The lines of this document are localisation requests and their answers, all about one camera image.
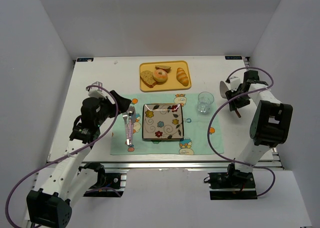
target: white wall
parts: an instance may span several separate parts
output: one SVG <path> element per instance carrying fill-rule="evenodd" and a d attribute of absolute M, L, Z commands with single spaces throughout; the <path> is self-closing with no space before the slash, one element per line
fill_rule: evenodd
<path fill-rule="evenodd" d="M 280 0 L 41 0 L 72 58 L 251 55 Z"/>
<path fill-rule="evenodd" d="M 320 0 L 282 0 L 253 52 L 267 69 L 274 95 L 293 106 L 289 137 L 278 147 L 292 169 L 313 227 L 320 228 Z"/>
<path fill-rule="evenodd" d="M 72 60 L 39 0 L 0 0 L 0 227 L 10 189 L 43 165 L 57 125 Z M 21 224 L 33 179 L 13 196 Z"/>

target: white table surface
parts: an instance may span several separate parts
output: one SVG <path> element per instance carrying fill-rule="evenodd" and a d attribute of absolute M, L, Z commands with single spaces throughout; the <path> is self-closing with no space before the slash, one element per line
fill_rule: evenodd
<path fill-rule="evenodd" d="M 35 190 L 52 168 L 40 171 Z M 211 201 L 206 171 L 130 170 L 121 198 L 83 197 L 68 228 L 299 228 L 311 226 L 291 171 L 275 171 L 274 187 L 257 200 Z M 258 193 L 271 183 L 253 172 Z"/>
<path fill-rule="evenodd" d="M 75 118 L 80 115 L 82 101 L 88 97 L 85 87 L 96 81 L 102 82 L 107 90 L 115 90 L 119 95 L 142 93 L 140 91 L 139 66 L 144 62 L 184 60 L 188 63 L 192 87 L 189 90 L 170 91 L 170 93 L 200 93 L 211 92 L 217 106 L 225 102 L 220 97 L 219 83 L 237 68 L 244 67 L 242 60 L 225 60 L 224 56 L 159 56 L 159 57 L 101 57 L 93 62 L 76 62 L 69 90 L 66 96 L 63 112 L 51 146 L 49 161 L 61 157 L 67 147 L 69 135 Z M 235 75 L 243 78 L 243 71 Z M 219 114 L 219 122 L 224 143 L 224 155 L 236 157 L 249 140 L 250 124 L 255 114 L 256 106 L 250 105 L 239 110 L 242 118 L 234 112 L 230 113 L 226 106 Z M 107 119 L 101 127 L 103 133 L 111 119 Z M 221 161 L 217 155 L 110 155 L 111 132 L 98 141 L 85 158 L 85 162 L 148 162 L 148 161 Z M 273 160 L 271 151 L 261 160 Z"/>

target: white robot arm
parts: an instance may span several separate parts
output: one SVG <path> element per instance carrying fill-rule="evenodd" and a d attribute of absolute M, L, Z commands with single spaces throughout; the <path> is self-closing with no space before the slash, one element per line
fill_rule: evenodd
<path fill-rule="evenodd" d="M 118 114 L 127 111 L 131 100 L 110 92 L 118 104 Z M 81 115 L 73 124 L 72 133 L 64 155 L 95 141 L 100 126 L 107 118 L 117 116 L 116 106 L 96 88 L 89 90 L 89 97 L 82 102 Z M 51 228 L 65 228 L 72 215 L 72 207 L 90 188 L 105 185 L 104 167 L 99 163 L 80 165 L 93 147 L 87 147 L 55 167 L 53 173 L 38 191 L 30 191 L 27 207 L 30 221 Z"/>
<path fill-rule="evenodd" d="M 210 173 L 210 179 L 204 182 L 210 183 L 210 187 L 216 191 L 235 188 L 241 191 L 244 188 L 254 189 L 253 166 L 267 151 L 286 141 L 293 108 L 291 105 L 281 103 L 269 90 L 263 90 L 268 88 L 268 84 L 260 81 L 257 71 L 246 71 L 243 83 L 238 77 L 231 77 L 226 82 L 230 83 L 230 90 L 222 82 L 220 94 L 229 100 L 230 111 L 235 111 L 238 117 L 241 117 L 237 110 L 249 105 L 251 99 L 257 109 L 250 126 L 250 139 L 246 147 L 234 162 L 229 164 L 227 173 Z M 211 196 L 212 200 L 257 198 L 255 191 L 249 192 L 248 195 L 244 192 L 210 192 L 213 193 L 215 194 Z"/>

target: light blue placemat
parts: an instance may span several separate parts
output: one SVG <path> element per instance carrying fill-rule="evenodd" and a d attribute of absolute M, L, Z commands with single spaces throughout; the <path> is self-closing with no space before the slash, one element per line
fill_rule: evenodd
<path fill-rule="evenodd" d="M 216 104 L 208 114 L 199 114 L 197 111 L 198 94 L 154 94 L 144 93 L 136 95 L 124 95 L 132 100 L 137 116 L 134 123 L 133 147 L 125 144 L 125 125 L 122 116 L 119 115 L 112 128 L 111 155 L 132 154 L 186 154 L 206 155 L 213 154 L 207 142 L 207 129 Z M 148 103 L 182 103 L 184 140 L 183 141 L 144 141 L 142 140 L 143 105 Z M 210 140 L 219 153 L 224 152 L 221 130 L 218 118 L 215 118 L 211 126 Z"/>

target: floral plate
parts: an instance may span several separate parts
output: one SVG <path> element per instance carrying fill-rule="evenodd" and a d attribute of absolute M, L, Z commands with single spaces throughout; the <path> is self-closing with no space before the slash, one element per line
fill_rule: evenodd
<path fill-rule="evenodd" d="M 142 139 L 180 140 L 184 123 L 180 104 L 145 104 L 143 106 Z"/>

